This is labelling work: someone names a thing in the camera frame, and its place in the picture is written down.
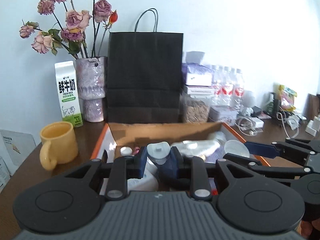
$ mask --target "tissue box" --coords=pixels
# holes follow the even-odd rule
[[[206,66],[188,63],[182,65],[184,83],[188,86],[211,86],[212,71]]]

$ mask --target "milk carton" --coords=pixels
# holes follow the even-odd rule
[[[71,122],[74,127],[82,126],[76,70],[73,61],[56,63],[54,67],[62,119]]]

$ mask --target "water bottle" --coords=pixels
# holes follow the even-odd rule
[[[232,93],[235,81],[231,76],[231,67],[224,67],[222,77],[222,89],[220,96],[220,104],[223,106],[230,106],[232,101]]]
[[[219,71],[219,66],[212,66],[212,81],[211,81],[211,87],[213,88],[212,91],[212,106],[216,106],[220,104],[220,93],[221,93],[221,83],[222,78]]]
[[[237,68],[235,91],[233,93],[233,107],[240,110],[242,96],[244,93],[244,79],[241,69]]]

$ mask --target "plastic bag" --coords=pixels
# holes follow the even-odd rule
[[[279,98],[281,101],[281,108],[284,111],[292,112],[296,109],[294,107],[295,97],[297,97],[297,92],[284,85],[279,86]]]

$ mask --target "cable cord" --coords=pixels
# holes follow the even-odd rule
[[[296,132],[295,135],[289,136],[288,133],[287,133],[287,130],[286,130],[285,126],[284,126],[284,121],[286,121],[287,123],[289,123],[289,121],[288,121],[288,119],[287,119],[287,117],[286,117],[286,115],[285,115],[284,110],[283,110],[281,107],[280,107],[280,109],[281,109],[282,112],[284,113],[285,119],[283,119],[283,115],[282,115],[280,112],[277,113],[277,119],[282,121],[282,126],[283,126],[283,129],[284,129],[285,134],[287,135],[287,137],[288,137],[288,138],[295,138],[295,137],[299,134],[299,123],[298,123],[295,119],[292,119],[292,120],[294,120],[294,121],[296,122],[296,124],[297,124],[297,132]]]
[[[242,120],[247,120],[249,123],[247,124],[241,124]],[[262,129],[258,128],[256,129],[254,127],[254,121],[249,116],[240,116],[235,121],[235,126],[239,128],[240,132],[242,132],[244,135],[247,136],[256,136],[258,133],[263,132]]]

